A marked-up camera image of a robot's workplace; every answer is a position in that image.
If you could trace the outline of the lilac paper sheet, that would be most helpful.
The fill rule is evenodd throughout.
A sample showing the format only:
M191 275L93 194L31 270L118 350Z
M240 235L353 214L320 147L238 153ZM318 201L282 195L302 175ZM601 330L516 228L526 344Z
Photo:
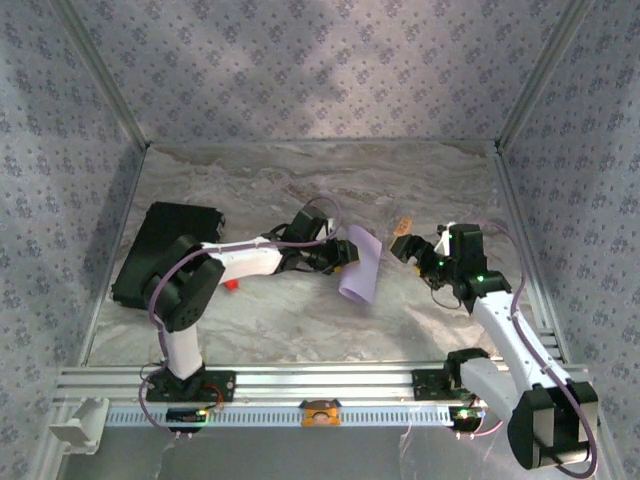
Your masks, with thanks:
M338 291L356 303L372 304L376 294L382 243L358 225L348 227L347 239L357 247L359 259L343 268Z

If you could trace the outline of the cartoon face sticker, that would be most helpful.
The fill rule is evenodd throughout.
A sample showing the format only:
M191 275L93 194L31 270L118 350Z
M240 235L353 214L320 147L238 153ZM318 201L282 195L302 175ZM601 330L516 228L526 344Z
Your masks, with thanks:
M303 427L339 426L342 424L339 400L303 400L299 405Z

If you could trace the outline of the black rectangular box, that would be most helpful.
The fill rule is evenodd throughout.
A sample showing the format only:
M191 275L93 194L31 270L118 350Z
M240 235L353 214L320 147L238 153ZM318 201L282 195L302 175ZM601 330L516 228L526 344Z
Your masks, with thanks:
M145 309L139 283L175 240L191 235L200 242L217 243L225 223L224 214L213 207L154 202L111 286L113 300L124 307Z

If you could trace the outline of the aluminium side rail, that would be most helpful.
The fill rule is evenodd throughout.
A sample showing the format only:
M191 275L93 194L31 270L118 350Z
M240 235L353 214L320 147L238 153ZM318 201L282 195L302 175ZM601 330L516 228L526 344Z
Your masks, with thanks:
M84 262L93 262L94 270L81 277L92 285L91 309L87 311L87 325L77 366L86 366L91 353L99 320L100 309L109 292L111 275L118 256L127 218L149 146L141 149L128 147L126 156L119 160L114 177L107 189L106 199L97 215L96 226L84 255Z
M553 303L553 298L544 282L538 260L535 257L534 245L531 240L530 228L523 213L517 188L508 171L508 163L503 158L500 144L493 143L495 170L498 177L499 189L507 210L508 225L514 235L519 255L527 271L528 281L526 292L534 314L535 322L540 330L550 330L556 341L555 349L562 360L571 363L572 358L568 344L564 338L559 317Z

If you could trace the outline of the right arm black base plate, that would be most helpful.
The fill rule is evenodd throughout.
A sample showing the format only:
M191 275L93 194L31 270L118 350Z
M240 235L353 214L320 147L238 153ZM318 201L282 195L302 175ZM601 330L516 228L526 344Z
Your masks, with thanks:
M462 379L460 369L415 369L411 371L411 388L416 401L484 400L476 390Z

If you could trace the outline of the aluminium rear rail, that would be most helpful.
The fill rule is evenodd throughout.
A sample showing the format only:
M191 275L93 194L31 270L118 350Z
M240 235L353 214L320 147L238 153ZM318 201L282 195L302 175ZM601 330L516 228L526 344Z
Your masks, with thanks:
M216 148L216 147L253 147L253 146L303 146L303 145L364 145L364 144L400 144L400 143L428 143L442 144L471 149L495 150L499 145L496 139L486 138L309 138L309 139L276 139L276 140L227 140L227 141L190 141L190 142L150 142L148 149L180 149L180 148Z

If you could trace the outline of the aluminium mounting rail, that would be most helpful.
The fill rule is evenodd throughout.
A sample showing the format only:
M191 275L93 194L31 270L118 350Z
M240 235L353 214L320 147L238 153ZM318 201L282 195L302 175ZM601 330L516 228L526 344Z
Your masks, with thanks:
M442 362L364 362L212 365L207 370L236 373L233 402L240 405L290 406L327 398L353 406L410 403L411 371L442 367ZM145 373L139 366L66 368L56 379L53 401L78 403L84 397L102 397L116 405L132 405Z

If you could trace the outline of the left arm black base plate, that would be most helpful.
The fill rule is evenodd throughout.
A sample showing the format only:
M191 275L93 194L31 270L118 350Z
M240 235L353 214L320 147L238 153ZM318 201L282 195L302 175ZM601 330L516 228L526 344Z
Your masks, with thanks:
M209 371L202 367L185 380L165 370L151 375L145 396L151 403L217 404L233 401L235 384L236 373L230 370Z

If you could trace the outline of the aluminium corner post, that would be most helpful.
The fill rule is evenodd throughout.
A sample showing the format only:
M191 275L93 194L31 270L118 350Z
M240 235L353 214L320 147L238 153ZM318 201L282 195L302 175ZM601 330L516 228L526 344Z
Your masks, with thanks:
M500 155L504 155L514 145L557 65L595 3L596 0L566 1L496 138L495 145Z

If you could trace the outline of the white plastic bracket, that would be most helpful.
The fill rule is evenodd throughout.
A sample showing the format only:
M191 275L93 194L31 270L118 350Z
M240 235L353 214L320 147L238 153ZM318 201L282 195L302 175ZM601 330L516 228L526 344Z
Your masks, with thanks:
M84 397L73 409L71 417L49 426L50 432L65 446L70 455L94 455L100 447L110 400Z

